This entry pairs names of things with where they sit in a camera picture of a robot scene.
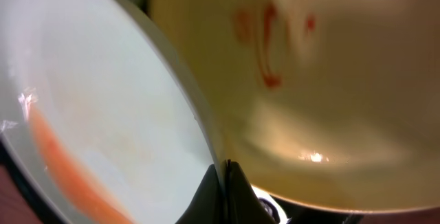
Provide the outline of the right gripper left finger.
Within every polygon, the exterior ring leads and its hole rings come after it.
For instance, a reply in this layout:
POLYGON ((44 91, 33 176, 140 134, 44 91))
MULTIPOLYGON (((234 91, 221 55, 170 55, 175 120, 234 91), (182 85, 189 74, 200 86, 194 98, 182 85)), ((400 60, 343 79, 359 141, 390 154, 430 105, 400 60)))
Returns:
POLYGON ((223 221, 223 193, 217 171, 212 164, 203 176, 190 205, 176 224, 222 224, 223 221))

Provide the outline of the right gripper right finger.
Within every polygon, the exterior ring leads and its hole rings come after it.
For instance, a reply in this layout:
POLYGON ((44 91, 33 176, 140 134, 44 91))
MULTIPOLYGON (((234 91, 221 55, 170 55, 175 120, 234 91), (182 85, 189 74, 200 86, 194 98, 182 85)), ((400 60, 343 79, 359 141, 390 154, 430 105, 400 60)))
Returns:
POLYGON ((225 186, 229 224, 275 224, 254 194, 240 165, 230 159, 226 164, 225 186))

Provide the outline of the yellow plate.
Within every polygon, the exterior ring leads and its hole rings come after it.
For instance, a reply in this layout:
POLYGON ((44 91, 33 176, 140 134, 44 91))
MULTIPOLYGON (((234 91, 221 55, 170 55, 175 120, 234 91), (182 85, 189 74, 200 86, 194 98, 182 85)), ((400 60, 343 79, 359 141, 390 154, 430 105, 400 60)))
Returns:
POLYGON ((439 0, 148 0, 250 182, 342 212, 439 206, 439 0))

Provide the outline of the light blue plate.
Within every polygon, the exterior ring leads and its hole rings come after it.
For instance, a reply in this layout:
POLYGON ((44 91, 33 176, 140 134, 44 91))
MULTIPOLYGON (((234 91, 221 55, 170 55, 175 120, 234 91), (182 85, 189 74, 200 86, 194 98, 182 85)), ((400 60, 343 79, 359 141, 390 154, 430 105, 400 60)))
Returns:
POLYGON ((1 0, 1 143, 62 223, 176 223, 224 156, 183 60, 129 0, 1 0))

